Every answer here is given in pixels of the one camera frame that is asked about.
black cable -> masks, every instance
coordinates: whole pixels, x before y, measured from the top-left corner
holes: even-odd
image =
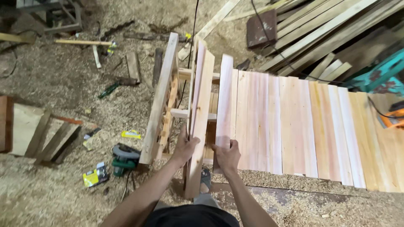
[[[199,4],[199,0],[196,0],[195,18],[194,18],[194,29],[193,29],[193,31],[192,31],[191,48],[189,49],[189,57],[188,57],[188,69],[189,69],[189,64],[191,63],[192,45],[194,44],[195,24],[196,24],[196,13],[197,13],[197,11],[198,11],[198,4]],[[182,88],[181,99],[180,99],[180,101],[179,101],[179,103],[178,103],[177,109],[179,108],[179,105],[181,105],[182,98],[184,97],[185,85],[187,85],[187,80],[185,80],[185,82],[184,82],[184,87]]]
[[[372,103],[372,105],[373,105],[374,109],[377,111],[377,113],[380,114],[380,115],[382,115],[383,117],[385,117],[385,118],[391,118],[391,119],[404,119],[404,116],[403,116],[403,117],[390,117],[390,116],[386,116],[386,115],[382,114],[382,113],[376,108],[375,103],[373,102],[373,100],[372,100],[369,96],[368,96],[368,99],[369,99],[370,103]]]
[[[257,9],[255,8],[255,5],[254,5],[253,0],[251,0],[251,4],[252,4],[252,7],[254,8],[255,14],[256,14],[257,17],[258,17],[259,22],[261,23],[261,26],[262,26],[262,28],[263,28],[262,30],[264,31],[264,34],[265,34],[265,36],[267,37],[267,40],[269,41],[269,36],[268,36],[267,32],[266,32],[265,29],[264,29],[264,23],[262,22],[261,17],[259,16],[259,14],[258,14],[258,12],[257,12]],[[316,80],[319,80],[319,81],[322,81],[322,82],[334,82],[334,83],[339,83],[339,84],[346,84],[346,82],[322,80],[322,79],[319,79],[319,78],[316,78],[316,77],[313,77],[313,76],[304,74],[304,73],[302,73],[302,72],[300,72],[300,71],[297,71],[295,68],[293,68],[293,66],[291,65],[291,63],[282,55],[282,53],[281,53],[277,48],[275,48],[273,45],[270,45],[270,47],[273,48],[273,49],[285,60],[285,62],[288,64],[288,66],[289,66],[294,72],[296,72],[296,73],[298,73],[298,74],[300,74],[300,75],[302,75],[302,76],[307,76],[307,77],[310,77],[310,78],[313,78],[313,79],[316,79]]]

person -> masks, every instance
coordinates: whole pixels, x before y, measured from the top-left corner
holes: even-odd
[[[194,199],[194,204],[155,209],[175,172],[192,157],[195,146],[199,142],[199,138],[188,140],[186,127],[182,127],[174,153],[169,161],[117,206],[101,226],[239,226],[237,219],[219,209],[217,203],[208,193],[200,194]],[[223,149],[215,145],[212,146],[212,149],[216,153],[218,164],[230,184],[243,225],[248,227],[277,227],[277,224],[255,201],[238,176],[237,165],[241,157],[238,142],[230,140],[230,149]]]

wooden stick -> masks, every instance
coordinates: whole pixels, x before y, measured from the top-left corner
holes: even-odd
[[[356,15],[358,12],[362,11],[364,8],[368,7],[369,5],[373,4],[377,0],[362,0],[359,3],[355,4],[351,8],[347,9],[345,12],[341,13],[319,29],[315,30],[308,36],[304,37],[302,40],[297,42],[295,45],[291,46],[290,48],[286,49],[284,52],[282,52],[282,56],[278,55],[274,57],[271,61],[265,63],[263,66],[260,67],[260,70],[267,70],[270,69],[271,67],[275,66],[279,62],[284,60],[285,58],[288,58],[289,56],[293,55],[295,52],[298,52],[299,50],[303,49],[306,45],[309,45],[312,42],[315,42],[318,38],[320,38],[322,35],[326,34],[329,31],[334,30],[336,27],[338,27],[340,24],[343,22],[347,21],[349,18],[353,17]]]
[[[102,41],[86,41],[86,40],[55,40],[55,43],[64,43],[64,44],[78,44],[78,45],[103,45],[103,46],[111,46],[112,42],[102,42]]]
[[[10,35],[10,34],[6,34],[6,33],[0,33],[0,40],[11,41],[11,42],[34,43],[35,36],[16,36],[16,35]]]

lumber pile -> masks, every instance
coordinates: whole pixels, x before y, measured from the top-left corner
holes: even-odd
[[[379,28],[341,53],[334,51],[403,8],[401,0],[307,2],[278,24],[275,48],[281,54],[271,46],[262,49],[261,55],[271,58],[259,69],[279,76],[300,76],[287,65],[286,58],[297,71],[315,64],[312,72],[308,72],[310,76],[329,81],[339,77],[342,81],[370,64],[381,51],[404,38],[404,34],[402,29],[392,32]]]
[[[49,110],[13,104],[10,97],[0,97],[0,114],[2,151],[33,158],[34,164],[60,164],[66,156],[65,144],[79,128],[78,124],[51,116]]]

sawdust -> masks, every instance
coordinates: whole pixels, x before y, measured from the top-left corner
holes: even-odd
[[[256,0],[261,7],[267,1]],[[110,40],[118,43],[111,57],[100,56],[101,69],[97,69],[92,49],[85,46],[54,44],[53,36],[37,38],[33,45],[15,48],[17,66],[8,78],[4,74],[11,71],[14,59],[11,52],[2,56],[0,70],[0,94],[13,96],[19,103],[51,109],[53,114],[84,121],[79,137],[67,148],[63,164],[51,167],[33,166],[33,160],[15,158],[0,154],[0,226],[98,226],[121,200],[125,178],[111,176],[110,180],[92,189],[86,189],[82,174],[104,161],[112,173],[111,148],[118,142],[141,149],[142,140],[121,138],[123,130],[134,129],[145,134],[148,116],[153,102],[153,93],[142,82],[137,87],[118,87],[104,99],[97,96],[109,85],[114,77],[128,76],[126,53],[136,51],[141,63],[142,80],[151,81],[155,48],[165,50],[166,42],[124,39],[123,32],[151,32],[148,24],[174,25],[181,18],[192,18],[175,31],[191,33],[195,3],[186,0],[168,1],[162,4],[157,0],[120,0],[111,3],[107,0],[83,0],[86,10],[83,13],[84,31],[78,34],[79,40],[97,40],[97,21],[101,24],[101,34],[116,25],[134,20],[135,23]],[[200,1],[197,14],[198,32],[226,3],[226,0]],[[249,0],[241,1],[230,15],[251,10]],[[247,18],[219,23],[205,39],[208,49],[215,55],[215,71],[220,69],[223,53],[234,57],[234,65],[250,58],[250,70],[265,61],[253,59],[254,53],[246,49],[245,23]],[[28,14],[21,14],[10,32],[35,29],[42,34],[43,28]],[[0,50],[10,46],[0,43]],[[180,62],[187,67],[187,59]],[[188,86],[181,106],[187,108]],[[175,119],[169,148],[175,147],[176,137],[184,119]],[[82,146],[85,133],[95,127],[102,128],[93,139],[94,149],[87,151]],[[140,165],[135,171],[135,185],[139,187],[153,175],[163,161],[152,166]],[[277,195],[257,194],[255,199],[266,209],[280,226],[403,226],[404,196],[395,193],[366,192],[362,189],[345,187],[340,183],[309,179],[298,176],[278,176],[265,172],[240,170],[244,182],[250,186],[285,188],[309,192],[353,195],[344,202],[337,203],[322,196],[323,205],[314,202],[319,196],[309,192],[291,193],[280,202]],[[162,201],[170,205],[189,204],[182,198],[182,171],[179,170],[164,193]],[[225,183],[226,179],[214,174],[213,182]],[[214,193],[222,208],[239,221],[236,205],[230,202],[232,194],[226,191]]]

